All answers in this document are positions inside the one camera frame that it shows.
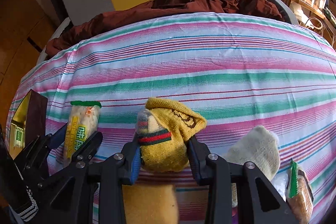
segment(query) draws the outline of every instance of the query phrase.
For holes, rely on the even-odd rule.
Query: green packaging label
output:
[[[85,129],[85,126],[81,124],[78,126],[75,144],[73,146],[75,150],[79,149],[86,140]]]
[[[23,129],[16,126],[15,128],[15,146],[22,148]]]

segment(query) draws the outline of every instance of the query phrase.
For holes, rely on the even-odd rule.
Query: brown comforter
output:
[[[46,53],[52,57],[81,40],[146,19],[196,12],[243,14],[283,21],[277,7],[266,0],[150,0],[128,10],[106,12],[89,22],[72,27],[48,42]]]

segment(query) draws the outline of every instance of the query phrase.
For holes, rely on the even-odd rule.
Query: bed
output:
[[[30,89],[48,98],[46,134],[67,122],[70,101],[101,102],[98,129],[104,139],[94,161],[120,152],[132,139],[148,97],[179,100],[201,113],[208,125],[197,138],[219,155],[262,124],[279,136],[279,172],[291,158],[306,170],[315,224],[335,196],[334,70],[332,47],[299,26],[238,14],[156,18],[81,41],[37,65],[21,80],[6,134]],[[59,147],[48,158],[50,173],[62,163]],[[141,170],[138,182],[174,184],[180,222],[203,223],[207,189],[196,185],[190,169],[159,175]],[[95,220],[97,212],[96,195]]]

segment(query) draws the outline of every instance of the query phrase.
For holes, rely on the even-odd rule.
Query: plastic food package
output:
[[[314,197],[304,170],[292,160],[292,171],[287,191],[287,201],[300,224],[308,224],[313,212]]]
[[[280,196],[286,201],[286,190],[288,185],[288,174],[286,172],[276,174],[271,180],[273,187],[278,191]]]
[[[97,130],[101,104],[97,101],[73,101],[63,149],[63,166],[71,162],[73,153]]]

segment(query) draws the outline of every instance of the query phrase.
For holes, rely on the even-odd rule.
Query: brown box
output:
[[[9,153],[14,159],[37,136],[45,135],[48,99],[30,90],[10,123]]]

